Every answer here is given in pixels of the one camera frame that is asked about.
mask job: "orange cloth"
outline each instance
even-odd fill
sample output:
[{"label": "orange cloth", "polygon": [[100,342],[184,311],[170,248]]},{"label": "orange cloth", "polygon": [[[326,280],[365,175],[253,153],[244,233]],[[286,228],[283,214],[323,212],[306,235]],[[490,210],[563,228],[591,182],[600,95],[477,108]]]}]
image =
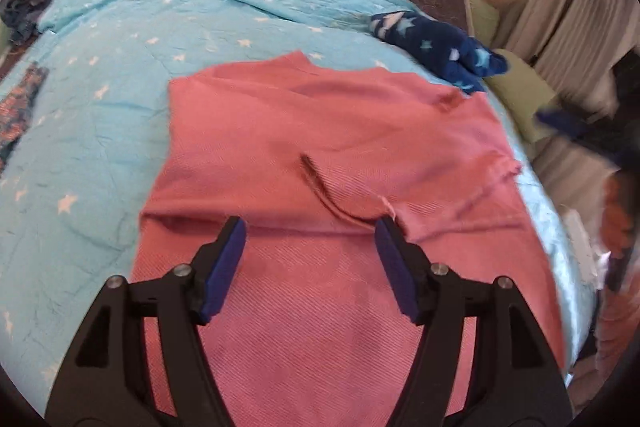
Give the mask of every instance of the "orange cloth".
[{"label": "orange cloth", "polygon": [[[236,425],[386,423],[420,328],[400,314],[375,250],[383,214],[462,277],[514,279],[564,365],[556,284],[484,93],[318,68],[300,52],[215,66],[169,93],[170,151],[142,212],[134,277],[190,261],[225,217],[246,220],[225,305],[200,330]],[[470,326],[450,412],[463,406],[473,344]],[[157,332],[148,355],[170,410]]]}]

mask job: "green pillow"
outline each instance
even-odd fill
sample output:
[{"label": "green pillow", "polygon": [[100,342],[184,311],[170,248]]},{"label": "green pillow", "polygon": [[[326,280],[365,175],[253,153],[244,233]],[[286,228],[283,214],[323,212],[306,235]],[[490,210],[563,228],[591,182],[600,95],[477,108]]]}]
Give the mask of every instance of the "green pillow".
[{"label": "green pillow", "polygon": [[535,115],[540,107],[556,97],[556,93],[520,57],[507,50],[495,52],[507,59],[509,71],[490,76],[485,82],[509,110],[525,141],[533,144],[550,136],[553,131],[538,123]]},{"label": "green pillow", "polygon": [[476,39],[491,47],[500,23],[500,12],[485,0],[469,0]]},{"label": "green pillow", "polygon": [[7,28],[2,21],[0,21],[0,64],[4,61],[4,54],[8,51],[9,37],[11,36],[11,30]]}]

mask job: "dark blue star pillow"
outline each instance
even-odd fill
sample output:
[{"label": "dark blue star pillow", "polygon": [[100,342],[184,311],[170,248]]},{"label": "dark blue star pillow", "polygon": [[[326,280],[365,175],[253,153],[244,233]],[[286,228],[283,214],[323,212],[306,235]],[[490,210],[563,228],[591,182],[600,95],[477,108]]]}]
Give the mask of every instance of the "dark blue star pillow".
[{"label": "dark blue star pillow", "polygon": [[484,91],[480,79],[509,69],[502,55],[485,48],[460,28],[417,12],[371,17],[371,33],[404,49],[431,73],[470,94]]}]

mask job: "white star pattern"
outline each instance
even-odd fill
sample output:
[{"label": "white star pattern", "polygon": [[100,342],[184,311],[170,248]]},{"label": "white star pattern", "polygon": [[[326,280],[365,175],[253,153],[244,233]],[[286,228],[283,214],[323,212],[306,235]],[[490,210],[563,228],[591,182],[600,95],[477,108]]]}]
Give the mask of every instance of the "white star pattern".
[{"label": "white star pattern", "polygon": [[408,19],[408,18],[400,19],[398,21],[398,26],[396,26],[396,31],[403,37],[406,37],[406,31],[409,28],[414,27],[414,20],[415,20],[415,17],[412,17],[411,19]]},{"label": "white star pattern", "polygon": [[476,57],[478,58],[476,62],[476,68],[485,68],[489,65],[489,61],[491,60],[491,54],[482,48],[476,49]]},{"label": "white star pattern", "polygon": [[94,92],[94,98],[96,100],[102,100],[102,97],[108,90],[109,90],[109,86],[102,86],[100,89]]},{"label": "white star pattern", "polygon": [[4,317],[4,331],[11,336],[14,331],[14,323],[11,322],[11,315],[9,312],[4,312],[2,316]]},{"label": "white star pattern", "polygon": [[58,215],[62,214],[62,212],[71,214],[71,205],[76,201],[78,201],[78,197],[72,194],[66,194],[64,198],[58,200]]},{"label": "white star pattern", "polygon": [[471,89],[473,87],[472,84],[465,84],[462,80],[457,81],[455,84],[453,84],[456,87],[459,87],[460,89],[462,89],[463,91],[466,91],[467,89]]},{"label": "white star pattern", "polygon": [[18,201],[20,201],[20,198],[23,197],[26,193],[28,192],[27,188],[23,188],[22,190],[18,190],[15,193],[15,202],[17,203]]}]

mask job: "curtain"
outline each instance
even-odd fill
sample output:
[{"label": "curtain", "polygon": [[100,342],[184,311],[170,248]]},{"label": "curtain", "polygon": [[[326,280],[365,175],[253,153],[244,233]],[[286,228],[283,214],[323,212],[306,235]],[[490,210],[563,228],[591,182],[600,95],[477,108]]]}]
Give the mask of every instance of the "curtain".
[{"label": "curtain", "polygon": [[[524,60],[540,50],[565,0],[524,0],[500,24],[494,47]],[[556,91],[574,102],[611,111],[610,67],[638,42],[638,0],[574,0],[535,69]],[[580,212],[593,233],[600,213],[606,161],[553,137],[536,144],[534,170],[556,206]]]}]

